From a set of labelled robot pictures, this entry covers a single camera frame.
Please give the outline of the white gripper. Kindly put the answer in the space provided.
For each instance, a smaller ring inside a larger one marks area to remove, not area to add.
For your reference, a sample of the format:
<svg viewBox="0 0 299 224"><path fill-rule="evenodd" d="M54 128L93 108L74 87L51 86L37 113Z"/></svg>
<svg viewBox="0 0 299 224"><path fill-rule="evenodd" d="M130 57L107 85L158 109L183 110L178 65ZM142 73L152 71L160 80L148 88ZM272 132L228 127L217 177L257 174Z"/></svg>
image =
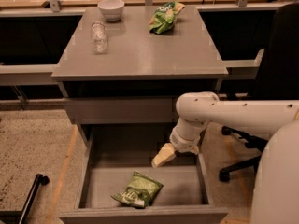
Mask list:
<svg viewBox="0 0 299 224"><path fill-rule="evenodd" d="M198 142L200 132L194 127L176 126L170 134L170 143L165 143L157 155L153 158L151 165L153 168L163 166L176 157L176 151L180 153L199 153Z"/></svg>

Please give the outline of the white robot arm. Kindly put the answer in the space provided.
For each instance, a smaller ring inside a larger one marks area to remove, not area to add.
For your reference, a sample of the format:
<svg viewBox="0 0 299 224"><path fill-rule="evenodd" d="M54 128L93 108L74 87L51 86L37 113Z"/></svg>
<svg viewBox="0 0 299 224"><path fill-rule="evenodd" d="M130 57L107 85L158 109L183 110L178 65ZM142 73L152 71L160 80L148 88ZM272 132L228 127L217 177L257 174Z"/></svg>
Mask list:
<svg viewBox="0 0 299 224"><path fill-rule="evenodd" d="M250 224L299 224L299 101L224 101L213 92L185 93L176 102L178 123L152 160L159 167L178 152L199 152L210 121L269 136L255 179Z"/></svg>

